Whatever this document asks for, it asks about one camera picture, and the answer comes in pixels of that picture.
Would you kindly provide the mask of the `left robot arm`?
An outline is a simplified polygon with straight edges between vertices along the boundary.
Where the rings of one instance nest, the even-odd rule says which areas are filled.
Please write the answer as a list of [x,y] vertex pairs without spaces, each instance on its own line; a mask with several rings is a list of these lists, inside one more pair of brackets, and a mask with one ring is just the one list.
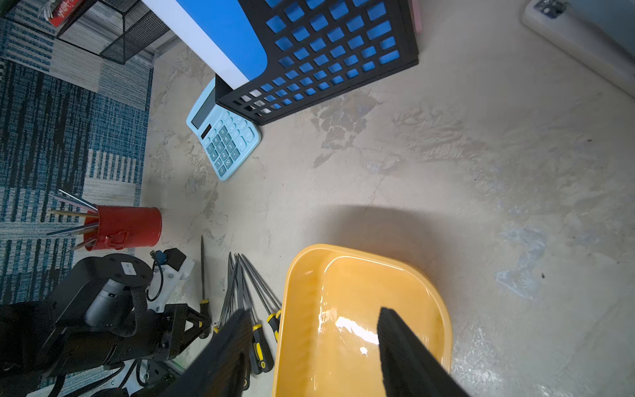
[[1,394],[26,396],[55,379],[130,360],[168,361],[211,330],[209,310],[147,300],[153,271],[127,254],[86,257],[42,301],[1,307]]

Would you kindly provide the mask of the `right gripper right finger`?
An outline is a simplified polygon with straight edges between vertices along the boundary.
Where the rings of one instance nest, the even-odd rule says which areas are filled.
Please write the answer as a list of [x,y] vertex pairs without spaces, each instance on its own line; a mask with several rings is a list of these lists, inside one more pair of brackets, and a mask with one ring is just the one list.
[[396,311],[380,310],[377,334],[388,396],[467,395]]

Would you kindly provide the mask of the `yellow plastic storage tray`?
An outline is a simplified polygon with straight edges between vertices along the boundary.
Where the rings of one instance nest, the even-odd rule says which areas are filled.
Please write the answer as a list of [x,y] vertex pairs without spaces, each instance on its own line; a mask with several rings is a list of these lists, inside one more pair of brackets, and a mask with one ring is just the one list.
[[451,319],[423,272],[351,248],[304,248],[286,277],[272,394],[385,395],[377,332],[383,307],[451,370]]

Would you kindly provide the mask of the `blue folder front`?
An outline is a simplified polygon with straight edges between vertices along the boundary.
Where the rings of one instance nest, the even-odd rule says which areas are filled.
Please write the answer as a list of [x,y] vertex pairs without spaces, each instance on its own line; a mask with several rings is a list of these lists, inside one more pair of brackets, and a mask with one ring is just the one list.
[[145,5],[231,88],[266,71],[266,50],[238,1],[147,0]]

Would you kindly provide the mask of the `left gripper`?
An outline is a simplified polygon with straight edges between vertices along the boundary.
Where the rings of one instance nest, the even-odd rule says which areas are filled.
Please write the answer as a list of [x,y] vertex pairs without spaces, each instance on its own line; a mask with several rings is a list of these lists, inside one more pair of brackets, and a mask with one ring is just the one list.
[[208,304],[199,310],[188,304],[168,304],[162,313],[149,310],[147,318],[150,351],[144,358],[153,361],[178,357],[197,338],[208,337],[212,327]]

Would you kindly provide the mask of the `grey blue stapler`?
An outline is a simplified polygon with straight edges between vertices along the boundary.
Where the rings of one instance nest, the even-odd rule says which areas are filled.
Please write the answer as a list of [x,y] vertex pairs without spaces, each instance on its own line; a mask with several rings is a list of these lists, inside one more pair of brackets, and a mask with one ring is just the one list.
[[634,96],[633,1],[530,1],[521,22]]

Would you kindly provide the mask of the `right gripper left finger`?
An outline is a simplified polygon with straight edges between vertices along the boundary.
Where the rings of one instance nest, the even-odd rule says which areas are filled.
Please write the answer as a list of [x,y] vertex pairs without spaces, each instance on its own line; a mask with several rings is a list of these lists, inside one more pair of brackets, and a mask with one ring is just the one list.
[[238,309],[163,396],[240,396],[251,347],[251,318]]

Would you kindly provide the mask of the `light blue calculator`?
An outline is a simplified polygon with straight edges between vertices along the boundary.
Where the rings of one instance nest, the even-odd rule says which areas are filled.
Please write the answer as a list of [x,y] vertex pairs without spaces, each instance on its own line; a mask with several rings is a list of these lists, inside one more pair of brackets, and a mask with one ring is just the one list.
[[217,177],[229,179],[261,142],[253,122],[216,104],[216,78],[203,90],[186,125],[198,138]]

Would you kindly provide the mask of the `red pen cup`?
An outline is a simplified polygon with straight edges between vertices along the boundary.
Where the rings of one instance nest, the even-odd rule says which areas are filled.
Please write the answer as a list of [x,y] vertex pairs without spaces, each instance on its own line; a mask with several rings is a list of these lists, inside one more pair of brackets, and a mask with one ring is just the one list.
[[97,206],[98,218],[87,218],[84,247],[93,250],[122,250],[155,246],[162,232],[162,216],[158,208]]

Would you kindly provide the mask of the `black mesh file holder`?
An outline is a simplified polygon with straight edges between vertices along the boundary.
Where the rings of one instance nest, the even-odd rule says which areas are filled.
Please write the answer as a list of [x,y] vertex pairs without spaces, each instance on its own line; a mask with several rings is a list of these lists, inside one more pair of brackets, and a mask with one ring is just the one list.
[[265,71],[216,102],[258,126],[418,64],[407,1],[242,1]]

